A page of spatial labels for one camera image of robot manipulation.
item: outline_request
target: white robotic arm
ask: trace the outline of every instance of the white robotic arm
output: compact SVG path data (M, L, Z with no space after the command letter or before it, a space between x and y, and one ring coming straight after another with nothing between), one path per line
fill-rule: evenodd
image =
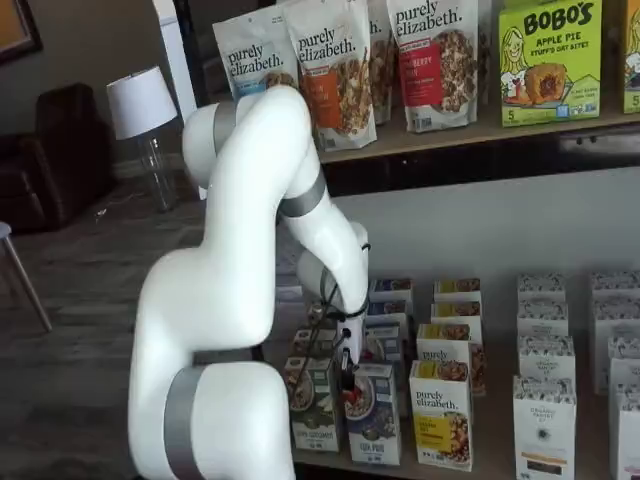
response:
M307 106L288 87L248 97L235 113L206 107L185 126L185 160L208 188L205 235L200 247L160 259L140 295L129 443L148 480L294 478L280 374L255 362L192 366L197 351L247 348L269 334L279 207L335 279L339 307L358 313L341 329L351 331L343 347L359 358L366 232L355 233L332 203L310 132Z

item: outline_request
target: yellow label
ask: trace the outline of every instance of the yellow label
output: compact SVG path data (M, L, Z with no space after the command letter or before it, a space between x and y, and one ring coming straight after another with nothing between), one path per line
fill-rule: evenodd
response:
M413 416L416 444L419 448L431 448L443 453L451 453L451 425L449 419Z
M438 378L437 362L420 362L416 369L418 378Z

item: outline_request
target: gray wall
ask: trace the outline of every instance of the gray wall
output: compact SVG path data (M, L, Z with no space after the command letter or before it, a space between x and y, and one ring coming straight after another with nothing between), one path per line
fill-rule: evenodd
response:
M165 67L151 0L29 0L29 4L44 50L0 66L0 133L33 129L38 95L74 82L94 88L100 114L110 122L106 84L154 65ZM164 129L168 150L178 149L177 130L177 122ZM118 160L135 157L130 143L117 143Z

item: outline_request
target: bobo's logo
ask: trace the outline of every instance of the bobo's logo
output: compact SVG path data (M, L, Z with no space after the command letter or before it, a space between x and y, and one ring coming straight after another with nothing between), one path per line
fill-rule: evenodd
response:
M553 11L532 13L524 17L524 32L527 35L536 33L538 28L546 30L561 30L566 24L586 25L591 21L593 15L589 10L593 7L591 2L580 2L569 8L558 8Z

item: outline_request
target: red label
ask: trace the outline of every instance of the red label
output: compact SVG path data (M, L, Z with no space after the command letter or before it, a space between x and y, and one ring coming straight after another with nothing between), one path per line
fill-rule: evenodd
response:
M440 45L405 50L400 49L400 79L406 107L440 105L442 81L440 79Z

